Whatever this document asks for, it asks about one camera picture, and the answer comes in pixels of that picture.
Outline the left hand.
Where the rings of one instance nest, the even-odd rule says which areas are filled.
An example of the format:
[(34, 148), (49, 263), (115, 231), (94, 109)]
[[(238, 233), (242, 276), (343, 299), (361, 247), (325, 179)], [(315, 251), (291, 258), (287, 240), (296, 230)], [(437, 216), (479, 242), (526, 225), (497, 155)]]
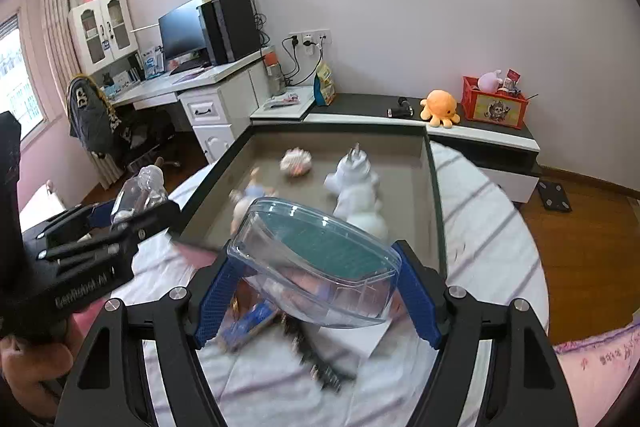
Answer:
[(58, 401), (43, 387), (70, 373), (84, 335), (75, 321), (67, 321), (66, 335), (59, 343), (29, 345), (14, 336), (1, 340), (1, 373), (17, 404), (37, 421), (53, 421)]

